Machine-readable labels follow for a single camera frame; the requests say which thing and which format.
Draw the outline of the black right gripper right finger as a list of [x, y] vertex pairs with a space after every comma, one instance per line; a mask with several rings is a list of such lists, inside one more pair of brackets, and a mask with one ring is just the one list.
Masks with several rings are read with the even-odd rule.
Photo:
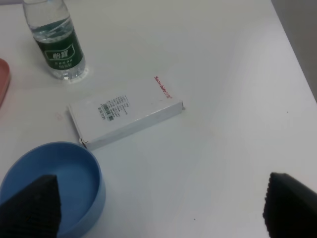
[[317, 193], [286, 173], [271, 173], [263, 218], [271, 238], [315, 238]]

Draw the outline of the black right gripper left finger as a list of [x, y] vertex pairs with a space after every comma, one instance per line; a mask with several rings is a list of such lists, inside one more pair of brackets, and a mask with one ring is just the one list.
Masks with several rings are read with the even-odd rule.
[[55, 238], [61, 222], [56, 175], [43, 175], [0, 206], [2, 238]]

